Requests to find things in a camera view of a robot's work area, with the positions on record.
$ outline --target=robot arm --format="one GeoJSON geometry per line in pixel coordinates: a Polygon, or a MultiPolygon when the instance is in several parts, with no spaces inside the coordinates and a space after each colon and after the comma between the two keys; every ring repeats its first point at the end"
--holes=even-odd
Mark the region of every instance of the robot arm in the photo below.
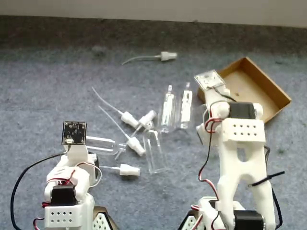
{"type": "Polygon", "coordinates": [[[268,180],[251,188],[256,211],[244,210],[233,200],[241,180],[253,184],[267,177],[264,122],[260,120],[262,106],[238,103],[229,97],[224,80],[215,71],[197,75],[195,79],[205,93],[207,105],[204,123],[197,127],[197,132],[203,143],[209,144],[210,140],[211,145],[218,146],[220,156],[218,197],[199,200],[203,224],[212,230],[274,230],[272,187],[268,180]],[[245,161],[238,158],[238,148],[244,150],[245,161]]]}

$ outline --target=white pump cap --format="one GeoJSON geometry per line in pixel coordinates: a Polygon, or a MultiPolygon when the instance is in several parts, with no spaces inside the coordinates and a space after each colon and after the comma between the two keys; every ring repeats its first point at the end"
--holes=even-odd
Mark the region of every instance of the white pump cap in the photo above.
{"type": "Polygon", "coordinates": [[[128,164],[120,164],[119,174],[121,176],[140,176],[141,170],[128,164]]]}
{"type": "Polygon", "coordinates": [[[120,119],[134,128],[137,128],[139,125],[139,122],[127,111],[122,114],[120,119]]]}
{"type": "Polygon", "coordinates": [[[168,61],[177,58],[177,53],[161,52],[161,61],[168,61]]]}
{"type": "Polygon", "coordinates": [[[152,121],[155,116],[157,116],[157,113],[154,110],[151,110],[148,112],[148,114],[142,116],[142,118],[139,120],[139,123],[141,123],[143,127],[146,127],[147,123],[152,121]]]}
{"type": "Polygon", "coordinates": [[[140,144],[136,137],[129,138],[127,145],[132,148],[141,157],[145,153],[145,149],[140,144]]]}

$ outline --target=white wall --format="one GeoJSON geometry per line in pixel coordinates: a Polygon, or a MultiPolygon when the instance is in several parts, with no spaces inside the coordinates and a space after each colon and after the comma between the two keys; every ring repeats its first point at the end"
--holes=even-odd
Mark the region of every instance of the white wall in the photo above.
{"type": "Polygon", "coordinates": [[[307,27],[307,0],[0,0],[0,15],[307,27]]]}

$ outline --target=cardboard box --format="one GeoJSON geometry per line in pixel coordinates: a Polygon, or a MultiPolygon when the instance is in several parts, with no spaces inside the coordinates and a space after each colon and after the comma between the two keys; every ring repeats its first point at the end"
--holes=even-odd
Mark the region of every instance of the cardboard box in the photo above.
{"type": "MultiPolygon", "coordinates": [[[[291,98],[248,57],[217,72],[234,99],[263,106],[264,122],[271,120],[291,102],[291,98]]],[[[198,97],[205,102],[201,89],[198,89],[198,97]]]]}

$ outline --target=black zip tie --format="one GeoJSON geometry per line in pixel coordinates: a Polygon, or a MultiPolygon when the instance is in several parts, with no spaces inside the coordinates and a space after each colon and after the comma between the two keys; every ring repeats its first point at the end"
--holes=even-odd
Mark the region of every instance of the black zip tie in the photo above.
{"type": "Polygon", "coordinates": [[[282,174],[284,174],[284,171],[278,172],[278,173],[275,173],[275,174],[268,175],[266,178],[262,179],[261,181],[255,182],[255,183],[253,183],[253,184],[249,184],[248,186],[249,186],[249,187],[255,187],[255,186],[259,185],[259,184],[262,184],[263,182],[266,182],[267,180],[272,179],[272,178],[275,177],[275,176],[280,176],[280,175],[282,175],[282,174]]]}

